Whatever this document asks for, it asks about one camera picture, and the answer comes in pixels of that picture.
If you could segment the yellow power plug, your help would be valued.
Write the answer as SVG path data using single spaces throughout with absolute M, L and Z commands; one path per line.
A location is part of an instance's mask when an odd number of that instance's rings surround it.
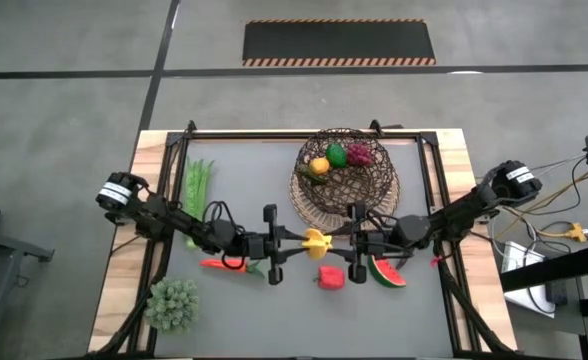
M 564 236 L 580 243 L 588 241 L 587 231 L 580 223 L 571 223 L 570 228 L 564 233 Z

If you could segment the purple toy grapes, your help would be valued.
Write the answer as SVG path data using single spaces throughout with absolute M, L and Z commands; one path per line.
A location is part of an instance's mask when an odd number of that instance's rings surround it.
M 350 166 L 366 167 L 374 163 L 371 148 L 362 143 L 352 143 L 347 147 L 347 163 Z

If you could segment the green toy bean bunch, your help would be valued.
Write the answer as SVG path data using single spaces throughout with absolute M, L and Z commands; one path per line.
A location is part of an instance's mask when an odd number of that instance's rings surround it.
M 183 187 L 183 209 L 197 220 L 203 219 L 213 164 L 213 161 L 205 163 L 203 159 L 188 162 L 188 170 Z

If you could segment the toy watermelon slice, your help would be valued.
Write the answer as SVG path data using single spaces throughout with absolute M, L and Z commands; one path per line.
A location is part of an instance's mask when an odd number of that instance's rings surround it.
M 406 286 L 405 278 L 387 259 L 377 259 L 375 256 L 370 256 L 367 263 L 370 274 L 384 287 L 403 288 Z

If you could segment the white box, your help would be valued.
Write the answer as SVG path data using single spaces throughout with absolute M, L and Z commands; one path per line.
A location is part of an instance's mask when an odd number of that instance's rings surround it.
M 503 250 L 501 273 L 539 263 L 544 259 L 544 255 L 534 250 L 528 250 L 515 242 L 507 242 Z M 509 303 L 519 305 L 549 318 L 555 317 L 556 305 L 547 300 L 544 285 L 505 291 L 504 297 Z

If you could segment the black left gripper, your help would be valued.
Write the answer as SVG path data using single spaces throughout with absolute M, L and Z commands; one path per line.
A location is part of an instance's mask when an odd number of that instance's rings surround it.
M 279 251 L 280 239 L 306 241 L 307 237 L 286 228 L 277 229 L 276 219 L 277 206 L 266 205 L 263 208 L 263 221 L 268 225 L 268 232 L 251 234 L 247 237 L 247 257 L 251 260 L 270 260 L 270 269 L 267 272 L 270 285 L 278 285 L 282 281 L 283 273 L 280 264 L 284 264 L 292 256 L 307 252 L 305 248 Z

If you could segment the green toy avocado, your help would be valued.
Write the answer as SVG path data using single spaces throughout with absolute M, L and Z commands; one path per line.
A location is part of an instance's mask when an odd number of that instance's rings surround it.
M 347 151 L 338 143 L 329 144 L 325 156 L 333 168 L 345 168 L 348 165 Z

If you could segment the round woven placemat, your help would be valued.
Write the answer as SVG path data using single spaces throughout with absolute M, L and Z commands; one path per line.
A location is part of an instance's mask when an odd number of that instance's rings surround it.
M 289 196 L 293 207 L 301 219 L 311 228 L 330 232 L 343 226 L 348 217 L 326 213 L 314 205 L 299 187 L 295 173 L 291 174 L 289 182 Z M 394 215 L 401 197 L 401 184 L 396 173 L 393 174 L 391 187 L 383 197 L 383 200 L 374 207 L 374 210 L 384 215 Z

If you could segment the red toy bell pepper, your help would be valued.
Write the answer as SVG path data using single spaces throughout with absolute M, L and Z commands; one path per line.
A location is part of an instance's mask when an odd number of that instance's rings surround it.
M 340 290 L 345 286 L 345 274 L 339 267 L 320 266 L 316 282 L 321 289 Z

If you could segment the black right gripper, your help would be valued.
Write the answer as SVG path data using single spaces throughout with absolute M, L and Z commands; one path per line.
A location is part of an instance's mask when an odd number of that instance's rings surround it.
M 348 241 L 353 247 L 353 255 L 346 249 L 330 249 L 329 252 L 342 257 L 345 261 L 351 261 L 348 267 L 348 278 L 350 281 L 363 284 L 367 280 L 368 263 L 370 256 L 377 259 L 386 259 L 384 253 L 394 250 L 390 243 L 390 235 L 382 225 L 376 221 L 368 211 L 364 202 L 357 202 L 348 206 L 348 213 L 351 216 L 352 224 L 350 232 L 332 232 L 332 240 Z

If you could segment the green bushy toy plant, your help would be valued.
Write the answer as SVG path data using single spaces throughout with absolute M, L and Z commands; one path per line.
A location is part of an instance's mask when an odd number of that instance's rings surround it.
M 144 317 L 158 332 L 186 333 L 198 315 L 199 297 L 194 281 L 164 278 L 150 287 Z

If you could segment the yellow toy starfruit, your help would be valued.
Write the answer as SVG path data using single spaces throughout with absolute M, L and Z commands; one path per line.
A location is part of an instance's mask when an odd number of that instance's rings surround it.
M 305 240 L 301 246 L 313 260 L 322 259 L 333 248 L 332 236 L 324 235 L 320 230 L 309 228 L 304 233 Z

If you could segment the black hazard-striped floor mat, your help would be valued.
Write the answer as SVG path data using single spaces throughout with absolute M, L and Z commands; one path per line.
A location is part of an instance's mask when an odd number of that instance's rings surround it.
M 420 18 L 263 19 L 245 24 L 244 67 L 432 66 Z

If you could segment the orange toy carrot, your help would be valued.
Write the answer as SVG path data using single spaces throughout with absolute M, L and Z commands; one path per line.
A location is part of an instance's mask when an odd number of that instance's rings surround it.
M 259 269 L 259 261 L 248 262 L 244 258 L 227 258 L 226 260 L 207 258 L 201 260 L 199 265 L 204 268 L 219 269 L 258 277 L 264 276 L 263 272 Z

